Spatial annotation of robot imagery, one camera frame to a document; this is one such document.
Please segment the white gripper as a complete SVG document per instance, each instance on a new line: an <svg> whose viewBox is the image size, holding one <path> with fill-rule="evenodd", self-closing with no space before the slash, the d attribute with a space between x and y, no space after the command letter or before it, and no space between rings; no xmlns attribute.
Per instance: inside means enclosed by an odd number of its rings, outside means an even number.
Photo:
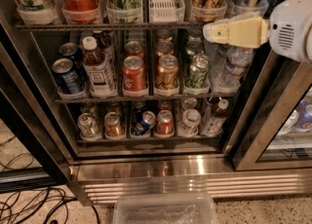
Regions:
<svg viewBox="0 0 312 224"><path fill-rule="evenodd" d="M277 5L269 21L262 17L223 19L203 27L211 43L259 48L269 39L272 50L298 62L312 61L312 0L285 0Z"/></svg>

